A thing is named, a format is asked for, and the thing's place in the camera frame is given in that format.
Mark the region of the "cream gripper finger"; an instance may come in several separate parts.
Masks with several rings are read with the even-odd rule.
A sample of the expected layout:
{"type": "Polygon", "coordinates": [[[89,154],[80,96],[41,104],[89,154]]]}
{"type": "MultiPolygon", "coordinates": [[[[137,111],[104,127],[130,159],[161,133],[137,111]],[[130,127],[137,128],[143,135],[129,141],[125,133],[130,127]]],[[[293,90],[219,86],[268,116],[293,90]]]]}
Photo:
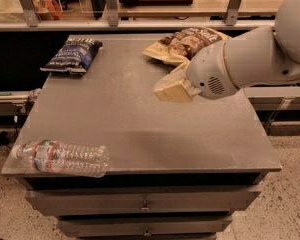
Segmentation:
{"type": "Polygon", "coordinates": [[[183,73],[181,72],[171,72],[168,75],[164,76],[160,79],[156,84],[155,88],[164,88],[165,86],[169,86],[175,84],[176,82],[183,79],[183,73]]]}
{"type": "Polygon", "coordinates": [[[154,86],[153,92],[159,100],[165,102],[189,103],[192,101],[192,98],[176,98],[174,96],[175,91],[173,90],[173,84],[165,86],[164,88],[155,88],[154,86]]]}

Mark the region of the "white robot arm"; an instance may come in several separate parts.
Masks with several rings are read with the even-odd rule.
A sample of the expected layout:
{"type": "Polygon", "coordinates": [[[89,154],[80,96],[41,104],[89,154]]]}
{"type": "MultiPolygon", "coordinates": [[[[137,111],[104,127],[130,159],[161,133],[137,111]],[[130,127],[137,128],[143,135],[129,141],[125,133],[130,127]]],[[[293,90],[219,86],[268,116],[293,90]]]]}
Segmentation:
{"type": "Polygon", "coordinates": [[[285,0],[275,24],[201,49],[153,88],[162,101],[219,99],[255,85],[300,83],[300,0],[285,0]]]}

